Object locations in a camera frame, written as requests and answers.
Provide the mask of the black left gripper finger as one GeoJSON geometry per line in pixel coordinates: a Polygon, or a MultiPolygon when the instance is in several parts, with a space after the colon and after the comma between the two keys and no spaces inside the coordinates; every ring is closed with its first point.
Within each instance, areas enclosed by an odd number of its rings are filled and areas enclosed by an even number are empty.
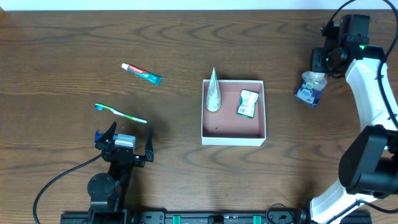
{"type": "Polygon", "coordinates": [[[150,130],[146,141],[145,155],[153,155],[153,154],[154,150],[152,145],[152,130],[150,130]]]}
{"type": "Polygon", "coordinates": [[[110,142],[114,140],[114,132],[116,130],[117,122],[114,122],[109,129],[98,139],[98,143],[110,142]]]}

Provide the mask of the clear blue pump bottle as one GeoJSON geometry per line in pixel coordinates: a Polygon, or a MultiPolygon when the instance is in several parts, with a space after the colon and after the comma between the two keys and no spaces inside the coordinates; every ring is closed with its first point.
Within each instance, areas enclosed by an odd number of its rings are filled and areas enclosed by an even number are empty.
{"type": "Polygon", "coordinates": [[[324,73],[304,72],[295,97],[311,107],[317,107],[326,84],[327,79],[324,73]]]}

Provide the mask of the white Pantene conditioner tube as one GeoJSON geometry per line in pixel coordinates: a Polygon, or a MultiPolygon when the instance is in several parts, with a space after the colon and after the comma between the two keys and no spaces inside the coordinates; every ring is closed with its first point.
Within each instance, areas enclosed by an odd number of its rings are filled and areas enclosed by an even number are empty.
{"type": "Polygon", "coordinates": [[[213,67],[211,78],[208,85],[206,96],[206,109],[209,112],[215,113],[221,108],[221,92],[216,75],[215,67],[213,67]]]}

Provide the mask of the green white small packet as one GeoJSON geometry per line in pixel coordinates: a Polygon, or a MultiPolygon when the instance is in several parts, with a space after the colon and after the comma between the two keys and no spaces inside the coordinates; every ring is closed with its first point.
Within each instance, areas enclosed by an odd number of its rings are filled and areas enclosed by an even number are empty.
{"type": "Polygon", "coordinates": [[[259,94],[257,92],[243,90],[240,94],[236,114],[253,119],[258,98],[259,94]]]}

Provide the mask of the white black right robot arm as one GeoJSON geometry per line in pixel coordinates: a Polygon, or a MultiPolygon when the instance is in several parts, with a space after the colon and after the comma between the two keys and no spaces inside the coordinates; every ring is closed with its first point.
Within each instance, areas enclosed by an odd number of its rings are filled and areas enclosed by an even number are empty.
{"type": "Polygon", "coordinates": [[[342,75],[354,95],[361,132],[340,159],[338,180],[311,199],[315,223],[340,223],[363,204],[397,193],[397,103],[380,47],[316,48],[310,75],[342,75]]]}

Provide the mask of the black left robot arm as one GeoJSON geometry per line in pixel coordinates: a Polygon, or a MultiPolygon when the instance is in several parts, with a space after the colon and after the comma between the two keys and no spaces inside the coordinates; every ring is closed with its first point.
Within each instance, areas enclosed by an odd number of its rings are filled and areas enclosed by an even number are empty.
{"type": "Polygon", "coordinates": [[[96,211],[113,212],[123,204],[129,186],[132,169],[144,167],[154,161],[152,133],[149,132],[145,154],[135,153],[136,138],[127,134],[116,134],[116,123],[103,134],[97,134],[95,148],[101,157],[110,163],[107,173],[99,173],[88,182],[87,191],[91,197],[90,208],[96,211]]]}

